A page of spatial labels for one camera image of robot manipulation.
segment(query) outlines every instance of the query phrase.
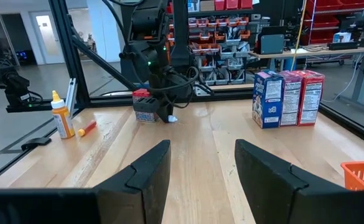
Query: white door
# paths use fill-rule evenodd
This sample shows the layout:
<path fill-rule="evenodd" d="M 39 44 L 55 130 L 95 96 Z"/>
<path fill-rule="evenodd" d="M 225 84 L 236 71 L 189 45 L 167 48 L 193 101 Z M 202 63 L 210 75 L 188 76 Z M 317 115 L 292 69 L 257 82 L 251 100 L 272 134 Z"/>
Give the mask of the white door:
<path fill-rule="evenodd" d="M 32 12 L 40 49 L 46 63 L 64 63 L 62 46 L 58 40 L 56 25 L 50 11 Z"/>

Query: gray floor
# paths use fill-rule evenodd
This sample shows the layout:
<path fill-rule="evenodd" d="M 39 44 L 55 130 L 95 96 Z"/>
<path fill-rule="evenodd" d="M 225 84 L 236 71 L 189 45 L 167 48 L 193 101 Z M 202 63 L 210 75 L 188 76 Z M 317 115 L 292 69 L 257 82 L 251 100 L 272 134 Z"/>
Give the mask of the gray floor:
<path fill-rule="evenodd" d="M 99 96 L 108 91 L 126 90 L 122 84 L 114 80 L 93 62 L 83 62 L 82 64 L 88 90 L 92 96 Z M 113 66 L 119 70 L 118 63 L 114 63 Z M 340 66 L 335 63 L 315 65 L 311 70 L 323 73 L 326 76 L 323 95 L 325 100 L 333 100 L 335 97 L 334 93 L 341 92 L 347 86 L 353 73 L 352 66 Z M 52 90 L 57 90 L 60 96 L 65 97 L 69 81 L 65 64 L 22 67 L 18 72 L 30 80 L 30 90 L 40 93 L 44 98 L 51 98 Z M 342 95 L 351 96 L 354 84 L 355 81 Z M 339 100 L 327 104 L 345 116 L 364 125 L 364 111 Z M 38 126 L 41 126 L 41 124 L 44 124 L 52 117 L 50 111 L 7 113 L 5 110 L 6 106 L 6 97 L 3 90 L 0 90 L 0 150 Z M 20 153 L 18 149 L 20 149 L 22 143 L 31 138 L 41 137 L 54 127 L 53 123 L 47 123 L 32 135 L 8 147 L 5 154 L 0 154 L 0 168 Z"/>

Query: desk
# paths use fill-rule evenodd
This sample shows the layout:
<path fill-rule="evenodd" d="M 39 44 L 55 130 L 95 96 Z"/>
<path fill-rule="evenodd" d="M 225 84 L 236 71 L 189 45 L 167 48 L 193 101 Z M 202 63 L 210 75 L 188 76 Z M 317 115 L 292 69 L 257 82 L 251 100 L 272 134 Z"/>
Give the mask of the desk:
<path fill-rule="evenodd" d="M 351 98 L 345 96 L 338 96 L 338 100 L 345 101 L 346 103 L 356 106 L 364 110 L 364 47 L 359 47 L 358 49 L 347 49 L 347 50 L 321 50 L 318 52 L 305 52 L 297 54 L 296 58 L 319 56 L 319 55 L 353 55 L 362 54 L 363 60 L 358 71 L 357 80 L 355 83 L 355 88 L 353 90 L 353 95 Z M 283 52 L 282 54 L 269 54 L 261 55 L 254 52 L 250 52 L 250 55 L 258 59 L 270 59 L 268 62 L 268 69 L 276 70 L 276 59 L 292 58 L 294 56 L 291 51 Z"/>
<path fill-rule="evenodd" d="M 132 107 L 91 108 L 75 128 L 96 119 L 84 138 L 37 147 L 0 176 L 0 187 L 92 187 L 163 139 L 171 140 L 171 172 L 164 224 L 254 223 L 234 160 L 245 139 L 320 177 L 343 185 L 341 162 L 364 161 L 364 141 L 322 114 L 311 127 L 262 130 L 252 100 L 192 103 L 175 108 L 174 124 L 139 123 Z"/>

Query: red marker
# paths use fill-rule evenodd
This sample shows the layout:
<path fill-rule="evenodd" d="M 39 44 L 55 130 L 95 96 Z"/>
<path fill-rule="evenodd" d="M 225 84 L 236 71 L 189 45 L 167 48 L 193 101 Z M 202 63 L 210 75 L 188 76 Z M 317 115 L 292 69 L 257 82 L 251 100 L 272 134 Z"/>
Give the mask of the red marker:
<path fill-rule="evenodd" d="M 83 137 L 86 134 L 88 134 L 95 127 L 96 127 L 96 121 L 92 120 L 89 122 L 89 124 L 85 128 L 79 129 L 78 134 L 79 134 L 79 136 Z"/>

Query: orange plastic basket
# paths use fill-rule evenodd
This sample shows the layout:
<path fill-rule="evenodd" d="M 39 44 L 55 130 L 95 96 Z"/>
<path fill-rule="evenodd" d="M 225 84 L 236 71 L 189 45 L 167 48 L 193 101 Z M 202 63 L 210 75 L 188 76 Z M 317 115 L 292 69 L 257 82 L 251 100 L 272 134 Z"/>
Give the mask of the orange plastic basket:
<path fill-rule="evenodd" d="M 364 190 L 364 162 L 343 162 L 345 171 L 345 188 L 348 190 Z"/>

